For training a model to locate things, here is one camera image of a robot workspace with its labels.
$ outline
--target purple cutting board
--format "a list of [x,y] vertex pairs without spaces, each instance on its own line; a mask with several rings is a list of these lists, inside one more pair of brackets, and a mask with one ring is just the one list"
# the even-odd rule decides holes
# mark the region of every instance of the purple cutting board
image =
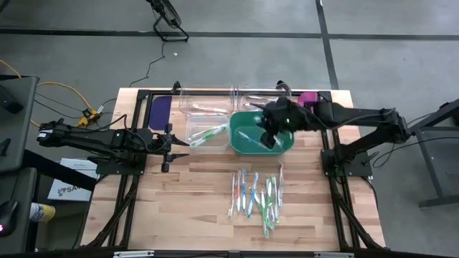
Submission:
[[153,100],[150,107],[148,125],[153,130],[164,130],[171,115],[172,96],[160,96]]

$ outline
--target black stand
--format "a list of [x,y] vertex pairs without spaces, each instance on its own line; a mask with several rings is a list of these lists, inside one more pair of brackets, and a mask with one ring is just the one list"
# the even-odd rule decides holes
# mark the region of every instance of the black stand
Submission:
[[[429,141],[433,138],[459,137],[459,126],[456,120],[458,113],[459,100],[455,100],[443,105],[437,112],[410,128],[411,134],[416,135],[419,142],[422,156],[437,194],[436,198],[419,202],[420,208],[459,203],[459,195],[454,192],[449,179],[452,174],[450,168],[454,168],[458,164],[454,154],[451,154],[454,153],[458,143],[456,141],[452,143],[443,141],[438,145],[434,145],[433,142],[424,143],[424,141]],[[455,126],[439,125],[439,123],[449,118],[453,119]]]
[[186,33],[177,23],[175,23],[174,26],[177,27],[178,29],[180,29],[180,31],[185,34],[186,38],[184,38],[184,39],[167,39],[167,38],[163,37],[162,32],[160,32],[157,29],[157,26],[158,26],[159,22],[162,19],[163,19],[162,16],[160,16],[159,18],[156,19],[155,23],[153,24],[153,30],[156,32],[156,35],[158,35],[158,37],[160,37],[163,42],[188,42],[188,38],[189,38],[188,33]]

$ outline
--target yellow cable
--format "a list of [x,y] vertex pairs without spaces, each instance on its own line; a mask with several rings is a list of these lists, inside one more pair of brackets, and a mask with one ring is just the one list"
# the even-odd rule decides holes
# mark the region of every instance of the yellow cable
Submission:
[[60,83],[60,82],[41,82],[39,83],[37,86],[40,86],[40,85],[59,85],[59,86],[62,86],[62,87],[66,87],[67,89],[70,89],[70,90],[73,90],[75,93],[78,94],[78,96],[80,96],[80,98],[85,102],[85,104],[87,105],[87,107],[92,111],[93,108],[91,107],[91,105],[89,105],[89,103],[87,102],[87,100],[85,99],[85,97],[83,97],[83,95],[81,95],[81,93],[79,91],[77,91],[77,89],[75,89],[74,87],[71,87],[69,85],[65,85],[63,83]]
[[[9,69],[11,69],[17,75],[17,77],[22,78],[21,75],[16,71],[16,69],[14,69],[11,65],[7,64],[4,60],[0,59],[0,63],[6,65]],[[73,90],[73,92],[77,93],[78,96],[81,97],[81,99],[85,102],[87,107],[91,111],[93,111],[93,108],[91,107],[91,105],[89,105],[89,103],[87,102],[85,97],[83,97],[83,95],[81,95],[81,93],[77,89],[75,89],[74,87],[71,87],[69,85],[65,85],[65,84],[60,83],[60,82],[42,82],[42,83],[39,83],[37,86],[40,86],[40,85],[59,85],[59,86],[62,86],[62,87],[66,87],[67,89]],[[30,122],[33,125],[37,126],[38,128],[40,127],[40,125],[37,122],[33,121],[32,119],[30,120]]]
[[9,69],[11,69],[19,78],[22,78],[21,75],[14,69],[11,65],[7,64],[4,60],[0,59],[0,63],[6,65]]

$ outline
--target paper sheet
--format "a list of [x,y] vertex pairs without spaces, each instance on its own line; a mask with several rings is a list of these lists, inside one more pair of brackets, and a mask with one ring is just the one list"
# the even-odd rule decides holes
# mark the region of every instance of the paper sheet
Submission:
[[[95,173],[97,165],[87,160],[63,158],[60,164],[76,171],[90,176],[93,178],[99,178],[99,175]],[[76,186],[72,186],[68,183],[63,183],[61,180],[55,179],[52,183],[51,190],[49,190],[48,199],[50,200],[64,200],[64,201],[89,201],[91,192],[85,189],[81,189]]]

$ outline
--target pink object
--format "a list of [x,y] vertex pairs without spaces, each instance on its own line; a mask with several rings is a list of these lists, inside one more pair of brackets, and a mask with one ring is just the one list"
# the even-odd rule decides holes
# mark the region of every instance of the pink object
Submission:
[[298,104],[304,107],[305,104],[313,105],[318,102],[317,92],[303,92],[298,97]]

